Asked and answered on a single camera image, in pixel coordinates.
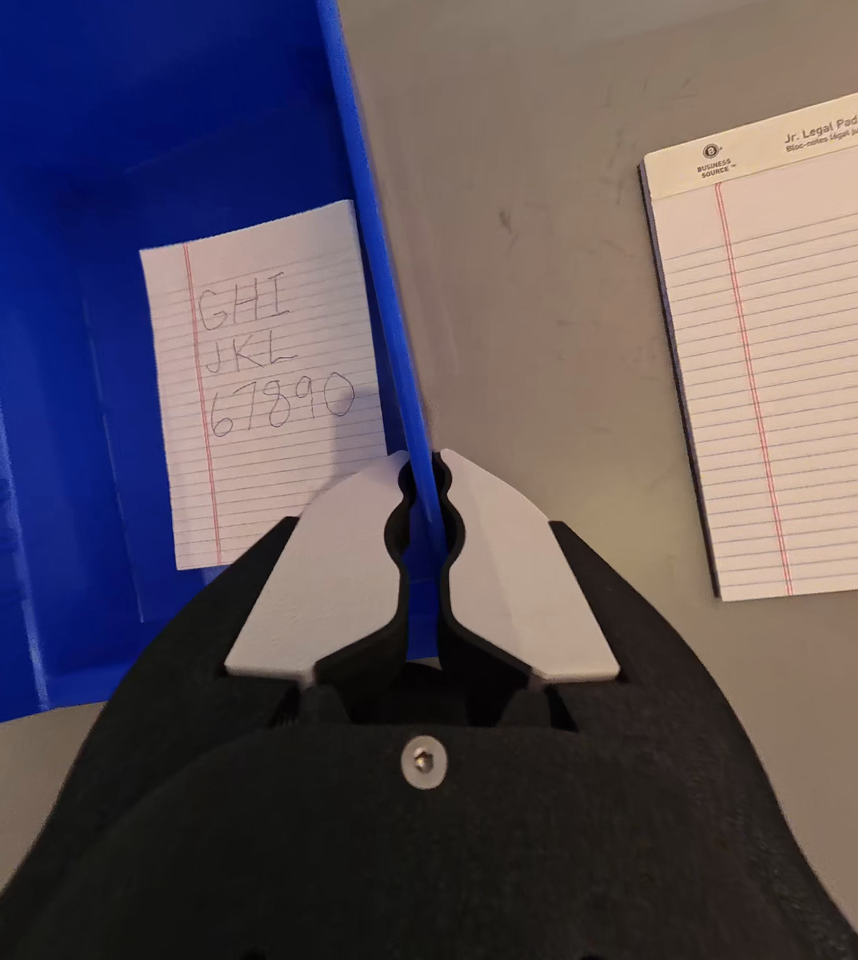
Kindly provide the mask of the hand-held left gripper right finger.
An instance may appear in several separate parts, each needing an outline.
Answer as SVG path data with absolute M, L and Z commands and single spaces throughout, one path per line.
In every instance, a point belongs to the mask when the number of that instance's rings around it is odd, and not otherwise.
M 614 681 L 615 654 L 552 522 L 529 498 L 455 450 L 435 453 L 448 555 L 437 650 L 472 726 L 551 725 L 553 690 Z

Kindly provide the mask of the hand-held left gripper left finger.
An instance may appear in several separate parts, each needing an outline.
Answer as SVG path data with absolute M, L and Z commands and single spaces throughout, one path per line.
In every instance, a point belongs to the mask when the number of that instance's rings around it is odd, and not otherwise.
M 409 648 L 411 506 L 402 451 L 316 498 L 224 659 L 224 684 L 320 722 L 391 724 Z

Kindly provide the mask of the white lined legal notepad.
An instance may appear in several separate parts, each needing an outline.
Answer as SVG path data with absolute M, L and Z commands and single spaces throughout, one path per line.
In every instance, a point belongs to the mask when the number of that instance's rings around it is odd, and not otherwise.
M 858 92 L 640 180 L 714 593 L 858 591 Z

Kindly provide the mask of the handwritten lined paper sheet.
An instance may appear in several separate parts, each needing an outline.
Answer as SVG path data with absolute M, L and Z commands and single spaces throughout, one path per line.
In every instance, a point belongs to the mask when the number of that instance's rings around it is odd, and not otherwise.
M 225 567 L 387 453 L 355 207 L 140 258 L 175 566 Z

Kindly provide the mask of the blue plastic bin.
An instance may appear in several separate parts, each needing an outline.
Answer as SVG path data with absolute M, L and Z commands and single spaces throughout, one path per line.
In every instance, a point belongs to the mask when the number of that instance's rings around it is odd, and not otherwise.
M 420 603 L 432 441 L 338 3 L 0 2 L 0 723 L 108 699 L 227 567 L 175 566 L 140 251 L 343 200 Z

